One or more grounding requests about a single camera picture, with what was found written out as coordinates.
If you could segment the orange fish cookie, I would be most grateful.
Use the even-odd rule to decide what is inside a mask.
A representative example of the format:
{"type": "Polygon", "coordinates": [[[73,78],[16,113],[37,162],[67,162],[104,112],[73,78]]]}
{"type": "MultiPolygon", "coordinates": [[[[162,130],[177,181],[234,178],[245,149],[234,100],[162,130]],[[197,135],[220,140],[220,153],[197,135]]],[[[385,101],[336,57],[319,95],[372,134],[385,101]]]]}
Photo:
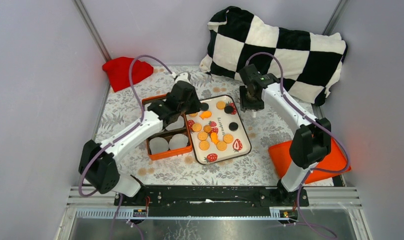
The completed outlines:
{"type": "Polygon", "coordinates": [[[210,118],[212,116],[212,113],[210,112],[210,111],[203,111],[201,114],[200,114],[200,118],[201,119],[208,119],[208,118],[210,118]]]}
{"type": "Polygon", "coordinates": [[[218,135],[217,135],[216,132],[210,133],[210,138],[211,138],[211,142],[213,142],[214,145],[217,145],[217,144],[218,144],[219,139],[218,139],[218,135]]]}

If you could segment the orange cookie tin box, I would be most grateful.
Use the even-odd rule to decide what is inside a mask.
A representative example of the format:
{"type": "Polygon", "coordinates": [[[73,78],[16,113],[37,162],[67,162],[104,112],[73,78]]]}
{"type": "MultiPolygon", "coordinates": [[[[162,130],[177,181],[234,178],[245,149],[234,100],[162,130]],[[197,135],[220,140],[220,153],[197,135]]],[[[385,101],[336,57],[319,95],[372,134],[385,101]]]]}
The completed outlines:
{"type": "Polygon", "coordinates": [[[186,116],[182,114],[172,126],[150,136],[146,140],[146,145],[148,156],[152,161],[193,151],[186,116]]]}

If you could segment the white strawberry tray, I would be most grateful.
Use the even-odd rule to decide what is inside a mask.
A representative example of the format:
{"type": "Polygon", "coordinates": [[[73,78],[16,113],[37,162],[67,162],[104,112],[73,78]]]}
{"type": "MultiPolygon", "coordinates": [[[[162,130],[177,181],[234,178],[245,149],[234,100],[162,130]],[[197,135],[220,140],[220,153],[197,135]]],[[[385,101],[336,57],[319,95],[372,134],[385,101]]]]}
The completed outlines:
{"type": "Polygon", "coordinates": [[[243,121],[237,111],[236,104],[231,96],[220,95],[215,97],[206,98],[200,101],[201,103],[208,103],[209,109],[212,113],[210,118],[201,119],[200,114],[204,111],[198,113],[188,114],[187,126],[190,130],[190,140],[193,144],[193,152],[196,160],[202,165],[209,165],[213,163],[218,163],[221,161],[245,156],[250,153],[252,146],[244,128],[243,121]],[[231,105],[234,107],[234,112],[232,114],[226,114],[223,109],[217,109],[216,103],[218,101],[224,101],[226,105],[231,105]],[[236,122],[239,125],[238,130],[230,131],[229,123],[236,122]],[[212,132],[216,132],[218,135],[219,142],[214,145],[211,142],[210,133],[206,141],[210,143],[210,148],[208,150],[201,150],[199,148],[200,140],[198,139],[198,133],[192,130],[192,125],[194,123],[200,123],[202,127],[205,125],[210,125],[212,127],[212,132]],[[223,141],[223,136],[225,134],[231,134],[234,137],[234,141],[227,144],[223,141]]]}

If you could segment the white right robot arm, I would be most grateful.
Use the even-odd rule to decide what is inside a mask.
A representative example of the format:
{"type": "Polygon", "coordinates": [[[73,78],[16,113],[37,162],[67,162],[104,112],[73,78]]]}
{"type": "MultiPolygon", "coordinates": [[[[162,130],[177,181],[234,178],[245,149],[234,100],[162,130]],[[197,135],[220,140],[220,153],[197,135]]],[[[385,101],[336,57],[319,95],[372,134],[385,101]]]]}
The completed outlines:
{"type": "Polygon", "coordinates": [[[290,166],[278,182],[278,203],[289,206],[296,200],[296,190],[302,185],[307,173],[331,152],[330,122],[318,119],[304,110],[284,89],[283,80],[273,74],[261,74],[253,65],[239,71],[243,81],[240,86],[242,112],[261,111],[272,107],[294,134],[289,155],[290,166]]]}

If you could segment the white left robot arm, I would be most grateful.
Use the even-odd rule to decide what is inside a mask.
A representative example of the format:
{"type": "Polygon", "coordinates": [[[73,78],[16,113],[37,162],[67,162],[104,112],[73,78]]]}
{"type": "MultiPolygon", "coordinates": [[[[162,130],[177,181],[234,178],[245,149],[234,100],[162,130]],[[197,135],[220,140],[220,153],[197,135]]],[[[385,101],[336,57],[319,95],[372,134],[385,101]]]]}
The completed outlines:
{"type": "Polygon", "coordinates": [[[95,142],[89,140],[83,146],[78,167],[80,173],[79,194],[84,181],[88,181],[96,192],[115,192],[125,195],[134,206],[145,199],[141,183],[131,175],[120,173],[117,168],[131,150],[152,135],[165,129],[183,114],[193,114],[201,109],[195,87],[188,80],[176,79],[164,100],[156,100],[144,108],[142,116],[114,136],[95,142]]]}

